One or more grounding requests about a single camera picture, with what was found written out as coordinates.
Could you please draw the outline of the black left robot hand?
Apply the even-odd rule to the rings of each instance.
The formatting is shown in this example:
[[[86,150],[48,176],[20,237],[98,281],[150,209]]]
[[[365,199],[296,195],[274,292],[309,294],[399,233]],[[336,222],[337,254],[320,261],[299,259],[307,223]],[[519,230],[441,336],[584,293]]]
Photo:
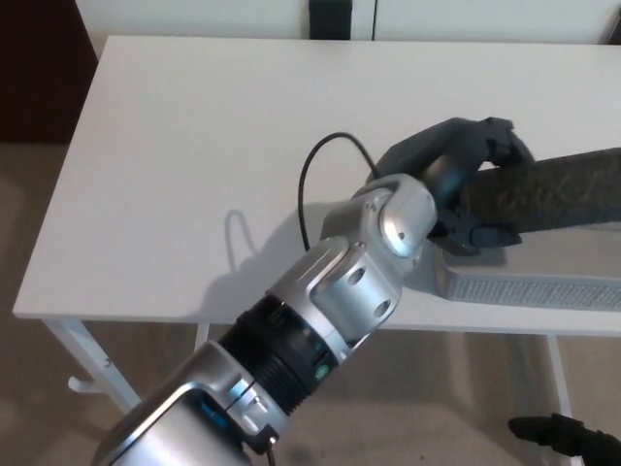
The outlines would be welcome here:
[[[390,147],[368,179],[403,173],[422,182],[438,209],[428,240],[454,255],[476,255],[519,245],[521,237],[506,223],[485,222],[470,213],[460,192],[485,162],[507,167],[534,161],[511,121],[452,117]]]

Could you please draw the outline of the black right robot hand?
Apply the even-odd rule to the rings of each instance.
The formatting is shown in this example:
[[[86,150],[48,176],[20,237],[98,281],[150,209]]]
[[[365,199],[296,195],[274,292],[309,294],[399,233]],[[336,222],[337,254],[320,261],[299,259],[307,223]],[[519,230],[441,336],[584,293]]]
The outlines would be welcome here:
[[[552,414],[521,416],[507,422],[518,439],[533,442],[568,457],[580,457],[584,465],[620,464],[620,440],[601,430],[591,430],[578,419]]]

